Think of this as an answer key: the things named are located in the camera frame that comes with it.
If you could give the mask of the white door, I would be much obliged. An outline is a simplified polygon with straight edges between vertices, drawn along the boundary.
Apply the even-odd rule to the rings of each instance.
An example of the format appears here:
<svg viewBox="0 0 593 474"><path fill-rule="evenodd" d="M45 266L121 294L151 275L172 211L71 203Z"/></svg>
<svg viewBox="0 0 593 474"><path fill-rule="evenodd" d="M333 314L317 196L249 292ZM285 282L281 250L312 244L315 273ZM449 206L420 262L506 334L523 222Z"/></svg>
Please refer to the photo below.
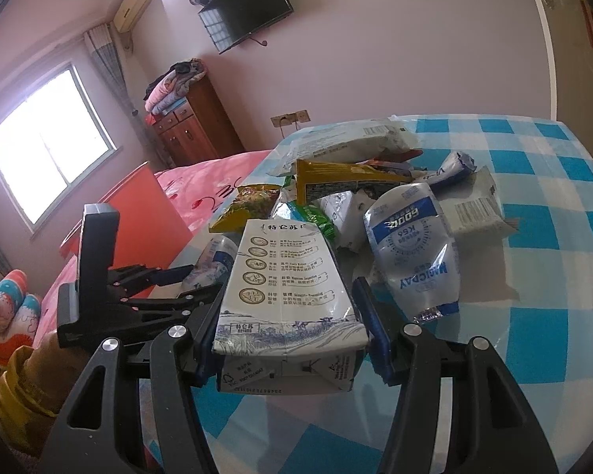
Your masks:
<svg viewBox="0 0 593 474"><path fill-rule="evenodd" d="M548 53L551 117L593 156L593 7L588 0L534 0Z"/></svg>

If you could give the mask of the blue white checkered tablecloth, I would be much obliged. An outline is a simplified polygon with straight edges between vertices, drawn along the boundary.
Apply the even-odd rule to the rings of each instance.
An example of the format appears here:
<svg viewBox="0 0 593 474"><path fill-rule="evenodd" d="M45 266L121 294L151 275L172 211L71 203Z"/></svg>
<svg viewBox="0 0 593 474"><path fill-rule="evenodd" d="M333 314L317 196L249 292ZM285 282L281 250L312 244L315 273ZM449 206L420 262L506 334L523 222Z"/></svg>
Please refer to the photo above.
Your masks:
<svg viewBox="0 0 593 474"><path fill-rule="evenodd" d="M459 312L438 337L486 337L569 472L593 442L593 158L565 124L525 117L415 115L419 165L464 151L489 169L516 234L462 262ZM398 391L364 363L348 393L243 396L197 389L223 473L372 473Z"/></svg>

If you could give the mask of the pink bed sheet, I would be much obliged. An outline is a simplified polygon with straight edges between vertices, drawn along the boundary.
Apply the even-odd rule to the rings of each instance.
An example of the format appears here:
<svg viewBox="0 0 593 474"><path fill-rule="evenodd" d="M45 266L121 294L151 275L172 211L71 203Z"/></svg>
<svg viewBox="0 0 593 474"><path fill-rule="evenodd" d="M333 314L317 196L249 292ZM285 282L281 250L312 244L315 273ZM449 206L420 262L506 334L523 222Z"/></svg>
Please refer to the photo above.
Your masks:
<svg viewBox="0 0 593 474"><path fill-rule="evenodd" d="M236 189L253 181L249 175L270 154L245 152L218 160L154 173L158 184L195 235Z"/></svg>

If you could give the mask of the clear blue Magicday pouch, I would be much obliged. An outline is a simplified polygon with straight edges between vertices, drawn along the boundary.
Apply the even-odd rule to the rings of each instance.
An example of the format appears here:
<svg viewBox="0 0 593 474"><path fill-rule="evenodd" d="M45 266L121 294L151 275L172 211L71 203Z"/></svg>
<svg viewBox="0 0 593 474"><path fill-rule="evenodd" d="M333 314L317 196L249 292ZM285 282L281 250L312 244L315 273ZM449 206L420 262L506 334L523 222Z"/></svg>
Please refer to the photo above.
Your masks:
<svg viewBox="0 0 593 474"><path fill-rule="evenodd" d="M363 220L380 276L409 320L425 323L459 311L459 252L429 184L388 190Z"/></svg>

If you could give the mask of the small blue-white pouch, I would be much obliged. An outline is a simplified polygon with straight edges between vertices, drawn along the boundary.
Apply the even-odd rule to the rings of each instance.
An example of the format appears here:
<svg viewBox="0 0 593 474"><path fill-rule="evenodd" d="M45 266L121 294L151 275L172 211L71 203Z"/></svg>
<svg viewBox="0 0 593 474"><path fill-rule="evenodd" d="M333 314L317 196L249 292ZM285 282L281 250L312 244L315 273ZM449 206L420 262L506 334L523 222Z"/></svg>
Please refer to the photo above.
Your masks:
<svg viewBox="0 0 593 474"><path fill-rule="evenodd" d="M182 281L183 292L223 284L230 276L238 246L224 235L213 237L202 250L194 270Z"/></svg>

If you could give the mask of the colourful rolled blanket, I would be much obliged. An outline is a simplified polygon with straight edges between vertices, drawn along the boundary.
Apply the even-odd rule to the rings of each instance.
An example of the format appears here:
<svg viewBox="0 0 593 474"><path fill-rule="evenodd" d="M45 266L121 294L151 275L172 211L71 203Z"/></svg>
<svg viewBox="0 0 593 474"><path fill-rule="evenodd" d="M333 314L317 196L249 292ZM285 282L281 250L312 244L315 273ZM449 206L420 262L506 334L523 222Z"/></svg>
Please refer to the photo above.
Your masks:
<svg viewBox="0 0 593 474"><path fill-rule="evenodd" d="M19 347L32 347L42 303L27 289L27 276L10 271L0 281L0 368L5 369Z"/></svg>

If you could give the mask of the large white plastic package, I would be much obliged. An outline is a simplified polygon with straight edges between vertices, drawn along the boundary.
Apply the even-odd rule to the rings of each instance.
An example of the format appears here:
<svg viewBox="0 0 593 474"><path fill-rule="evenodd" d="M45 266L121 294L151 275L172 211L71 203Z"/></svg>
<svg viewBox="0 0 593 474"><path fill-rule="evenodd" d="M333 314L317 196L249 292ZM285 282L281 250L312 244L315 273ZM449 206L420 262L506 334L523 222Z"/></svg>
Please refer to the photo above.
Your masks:
<svg viewBox="0 0 593 474"><path fill-rule="evenodd" d="M275 149L268 171L273 177L293 175L297 160L324 163L360 163L383 153L404 153L419 140L400 121L363 120L304 128Z"/></svg>

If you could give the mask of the green snack packet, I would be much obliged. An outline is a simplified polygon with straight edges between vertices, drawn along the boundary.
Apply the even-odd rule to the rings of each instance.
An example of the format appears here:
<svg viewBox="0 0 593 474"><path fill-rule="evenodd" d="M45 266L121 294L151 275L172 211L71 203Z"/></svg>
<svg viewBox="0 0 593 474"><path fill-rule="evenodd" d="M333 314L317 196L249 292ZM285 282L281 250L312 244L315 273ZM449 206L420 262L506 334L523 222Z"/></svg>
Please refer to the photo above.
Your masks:
<svg viewBox="0 0 593 474"><path fill-rule="evenodd" d="M325 212L315 204L298 204L296 195L297 189L293 183L283 186L281 190L281 201L283 201L281 211L283 214L281 216L287 219L314 224L328 241L334 242L336 239L336 228L331 218L326 216Z"/></svg>

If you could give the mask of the grey checkered curtain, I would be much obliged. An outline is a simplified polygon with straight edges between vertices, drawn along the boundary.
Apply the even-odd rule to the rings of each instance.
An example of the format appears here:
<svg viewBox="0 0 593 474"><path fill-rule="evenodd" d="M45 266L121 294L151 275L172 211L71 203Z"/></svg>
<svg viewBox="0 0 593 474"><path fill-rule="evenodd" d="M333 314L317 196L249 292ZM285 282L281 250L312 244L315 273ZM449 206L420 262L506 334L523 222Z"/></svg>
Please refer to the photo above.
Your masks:
<svg viewBox="0 0 593 474"><path fill-rule="evenodd" d="M150 132L131 101L123 72L121 57L114 43L109 24L99 24L83 33L84 44L94 68L104 80L116 101L122 106L131 123L132 130L141 146L152 160L164 167L171 167L171 157L153 132Z"/></svg>

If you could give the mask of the black wall television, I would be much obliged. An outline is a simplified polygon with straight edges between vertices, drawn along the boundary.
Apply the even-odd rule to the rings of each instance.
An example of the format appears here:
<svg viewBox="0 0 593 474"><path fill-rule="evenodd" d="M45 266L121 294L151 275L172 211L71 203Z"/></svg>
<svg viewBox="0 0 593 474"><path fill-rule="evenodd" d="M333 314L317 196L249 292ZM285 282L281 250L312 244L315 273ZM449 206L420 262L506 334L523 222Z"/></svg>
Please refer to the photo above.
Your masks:
<svg viewBox="0 0 593 474"><path fill-rule="evenodd" d="M294 11L290 0L211 0L198 15L221 55Z"/></svg>

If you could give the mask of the orange plastic bucket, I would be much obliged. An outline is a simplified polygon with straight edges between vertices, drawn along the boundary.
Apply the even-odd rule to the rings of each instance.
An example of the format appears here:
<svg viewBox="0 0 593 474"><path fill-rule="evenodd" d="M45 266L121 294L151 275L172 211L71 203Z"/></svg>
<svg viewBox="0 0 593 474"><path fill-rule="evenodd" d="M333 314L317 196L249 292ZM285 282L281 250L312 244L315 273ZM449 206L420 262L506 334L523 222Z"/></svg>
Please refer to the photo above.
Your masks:
<svg viewBox="0 0 593 474"><path fill-rule="evenodd" d="M191 241L191 230L145 162L99 199L120 212L113 269L133 264L169 267Z"/></svg>

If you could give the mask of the white milk carton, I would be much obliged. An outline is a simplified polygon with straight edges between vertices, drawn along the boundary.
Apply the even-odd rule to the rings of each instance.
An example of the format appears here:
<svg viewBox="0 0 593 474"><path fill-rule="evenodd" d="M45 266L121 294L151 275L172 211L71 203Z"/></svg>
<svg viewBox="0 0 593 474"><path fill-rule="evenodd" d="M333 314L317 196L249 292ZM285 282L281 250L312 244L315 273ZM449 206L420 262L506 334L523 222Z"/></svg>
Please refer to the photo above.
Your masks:
<svg viewBox="0 0 593 474"><path fill-rule="evenodd" d="M367 341L319 228L250 219L213 341L223 363L218 389L262 396L350 391Z"/></svg>

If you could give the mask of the wall air conditioner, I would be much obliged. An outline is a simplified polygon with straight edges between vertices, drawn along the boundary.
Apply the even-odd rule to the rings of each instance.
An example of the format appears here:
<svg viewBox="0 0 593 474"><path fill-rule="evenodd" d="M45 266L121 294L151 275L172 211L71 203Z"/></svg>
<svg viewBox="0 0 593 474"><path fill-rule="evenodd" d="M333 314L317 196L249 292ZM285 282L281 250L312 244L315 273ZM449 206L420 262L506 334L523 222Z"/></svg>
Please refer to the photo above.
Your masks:
<svg viewBox="0 0 593 474"><path fill-rule="evenodd" d="M123 0L113 18L116 32L131 32L151 2L152 0Z"/></svg>

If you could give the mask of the wall power socket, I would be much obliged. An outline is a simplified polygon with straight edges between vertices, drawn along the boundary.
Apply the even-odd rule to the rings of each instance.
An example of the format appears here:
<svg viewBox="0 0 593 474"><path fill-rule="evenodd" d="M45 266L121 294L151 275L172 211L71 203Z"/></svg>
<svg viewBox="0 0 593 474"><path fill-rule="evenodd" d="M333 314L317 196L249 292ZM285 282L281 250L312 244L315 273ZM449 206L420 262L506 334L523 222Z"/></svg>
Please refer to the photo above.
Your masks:
<svg viewBox="0 0 593 474"><path fill-rule="evenodd" d="M307 110L299 110L295 113L283 113L271 118L274 127L280 128L295 123L310 122L310 114Z"/></svg>

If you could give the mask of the window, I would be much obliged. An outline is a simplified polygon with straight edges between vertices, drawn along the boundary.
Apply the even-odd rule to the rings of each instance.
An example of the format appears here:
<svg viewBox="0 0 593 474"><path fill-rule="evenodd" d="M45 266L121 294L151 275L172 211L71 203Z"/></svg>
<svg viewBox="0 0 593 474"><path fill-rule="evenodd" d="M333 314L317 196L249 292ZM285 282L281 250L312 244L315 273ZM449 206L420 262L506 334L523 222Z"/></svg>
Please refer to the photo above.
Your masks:
<svg viewBox="0 0 593 474"><path fill-rule="evenodd" d="M33 232L116 151L72 63L42 78L0 122L0 178Z"/></svg>

